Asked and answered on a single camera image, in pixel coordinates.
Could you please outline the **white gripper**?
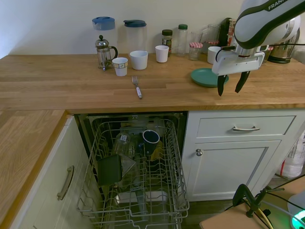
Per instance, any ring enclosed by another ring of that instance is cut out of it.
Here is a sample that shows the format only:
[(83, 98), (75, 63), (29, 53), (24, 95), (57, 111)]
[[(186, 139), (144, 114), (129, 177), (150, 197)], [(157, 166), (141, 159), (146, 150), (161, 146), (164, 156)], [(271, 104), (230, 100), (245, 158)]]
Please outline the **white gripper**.
[(256, 52), (248, 57), (240, 57), (234, 51), (221, 50), (217, 53), (213, 63), (212, 72), (219, 75), (217, 79), (218, 95), (222, 96), (227, 75), (233, 73), (241, 73), (240, 79), (235, 88), (235, 92), (239, 93), (246, 83), (250, 71), (258, 70), (261, 67), (264, 56), (264, 52)]

